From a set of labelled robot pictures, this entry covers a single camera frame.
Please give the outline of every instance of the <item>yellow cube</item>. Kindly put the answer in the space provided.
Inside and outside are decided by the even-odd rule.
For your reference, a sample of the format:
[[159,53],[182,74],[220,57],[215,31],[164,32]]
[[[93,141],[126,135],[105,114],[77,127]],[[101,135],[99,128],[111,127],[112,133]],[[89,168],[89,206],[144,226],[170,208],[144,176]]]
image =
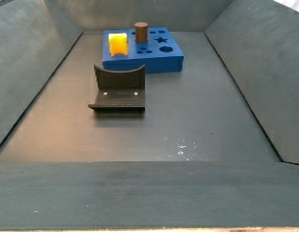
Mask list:
[[116,54],[128,55],[127,33],[109,34],[111,56]]

